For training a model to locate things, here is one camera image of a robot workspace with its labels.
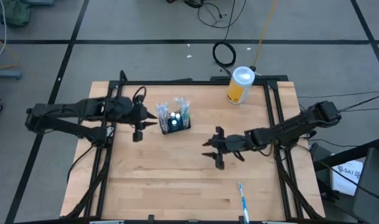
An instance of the toothbrush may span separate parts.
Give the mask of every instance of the toothbrush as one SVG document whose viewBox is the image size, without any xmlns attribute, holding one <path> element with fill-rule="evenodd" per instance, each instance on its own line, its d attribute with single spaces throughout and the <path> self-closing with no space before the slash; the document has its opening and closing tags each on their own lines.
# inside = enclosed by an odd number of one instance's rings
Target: toothbrush
<svg viewBox="0 0 379 224">
<path fill-rule="evenodd" d="M 243 186 L 241 185 L 241 182 L 239 182 L 239 190 L 241 194 L 241 203 L 243 205 L 243 214 L 245 215 L 245 221 L 246 224 L 249 224 L 249 213 L 247 212 L 246 200 L 245 196 L 243 195 Z"/>
</svg>

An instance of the wooden tabletop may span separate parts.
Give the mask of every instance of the wooden tabletop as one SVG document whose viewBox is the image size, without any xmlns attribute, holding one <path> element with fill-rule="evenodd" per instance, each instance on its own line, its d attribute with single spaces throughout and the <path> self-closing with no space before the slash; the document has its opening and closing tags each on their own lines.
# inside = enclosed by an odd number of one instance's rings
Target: wooden tabletop
<svg viewBox="0 0 379 224">
<path fill-rule="evenodd" d="M 279 92 L 285 119 L 299 113 L 292 82 L 280 82 Z M 108 82 L 94 82 L 90 97 L 105 96 Z M 139 86 L 124 86 L 123 95 L 132 97 Z M 250 220 L 284 220 L 282 196 L 273 156 L 244 152 L 241 162 L 233 155 L 224 157 L 225 170 L 215 168 L 214 161 L 202 156 L 213 148 L 203 147 L 221 126 L 225 135 L 243 134 L 244 130 L 269 127 L 263 87 L 253 86 L 244 103 L 233 105 L 226 99 L 227 86 L 147 86 L 145 106 L 156 113 L 156 103 L 173 103 L 173 97 L 190 101 L 192 127 L 168 135 L 154 125 L 143 131 L 141 142 L 132 142 L 133 129 L 118 124 L 103 206 L 104 219 L 145 220 L 150 214 L 156 220 L 238 220 L 243 214 L 238 182 L 242 182 Z M 271 101 L 278 122 L 273 92 Z M 84 123 L 99 126 L 100 123 Z M 307 146 L 305 140 L 300 145 Z M 88 147 L 78 140 L 75 159 Z M 86 192 L 93 167 L 95 150 L 72 170 L 61 215 L 66 215 Z M 316 212 L 324 216 L 315 172 L 309 152 L 300 147 L 292 150 L 299 190 Z M 288 190 L 292 216 L 294 203 Z M 95 214 L 98 192 L 91 214 Z"/>
</svg>

